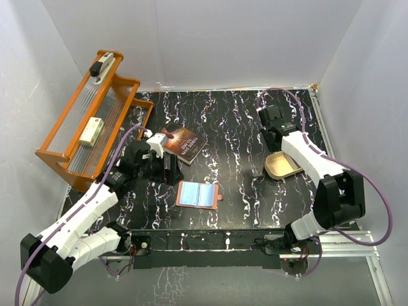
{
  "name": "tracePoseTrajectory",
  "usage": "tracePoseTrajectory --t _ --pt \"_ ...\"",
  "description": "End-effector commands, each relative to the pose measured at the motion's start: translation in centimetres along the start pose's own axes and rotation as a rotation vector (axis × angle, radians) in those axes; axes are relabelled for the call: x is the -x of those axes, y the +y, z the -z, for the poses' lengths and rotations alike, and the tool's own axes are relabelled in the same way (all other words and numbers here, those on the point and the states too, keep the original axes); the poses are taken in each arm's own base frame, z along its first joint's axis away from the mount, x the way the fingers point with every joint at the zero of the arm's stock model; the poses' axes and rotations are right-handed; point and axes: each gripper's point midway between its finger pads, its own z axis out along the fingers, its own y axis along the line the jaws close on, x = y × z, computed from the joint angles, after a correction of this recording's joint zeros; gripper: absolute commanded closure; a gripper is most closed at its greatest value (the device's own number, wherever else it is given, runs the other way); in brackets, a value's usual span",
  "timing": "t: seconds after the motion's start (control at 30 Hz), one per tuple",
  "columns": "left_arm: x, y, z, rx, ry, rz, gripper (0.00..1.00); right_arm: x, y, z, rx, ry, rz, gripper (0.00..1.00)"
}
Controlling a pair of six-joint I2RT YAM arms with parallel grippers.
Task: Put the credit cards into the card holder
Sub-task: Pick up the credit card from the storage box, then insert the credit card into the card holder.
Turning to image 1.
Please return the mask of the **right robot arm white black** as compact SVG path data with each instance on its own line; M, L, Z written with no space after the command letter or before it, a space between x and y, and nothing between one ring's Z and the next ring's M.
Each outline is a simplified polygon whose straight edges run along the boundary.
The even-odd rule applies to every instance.
M284 120L279 107L260 108L258 115L268 149L287 154L316 187L312 210L289 223L283 235L272 241L274 248L300 252L312 237L365 215L362 175L328 160L306 132Z

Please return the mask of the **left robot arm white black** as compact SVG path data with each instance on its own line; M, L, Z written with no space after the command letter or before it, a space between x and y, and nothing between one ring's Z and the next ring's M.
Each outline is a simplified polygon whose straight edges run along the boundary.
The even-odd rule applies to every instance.
M54 294L73 272L106 252L125 254L131 248L130 231L115 222L84 238L83 234L116 205L139 180L174 186L183 180L175 154L164 151L157 136L131 142L123 156L114 156L88 191L60 219L39 235L20 242L23 275Z

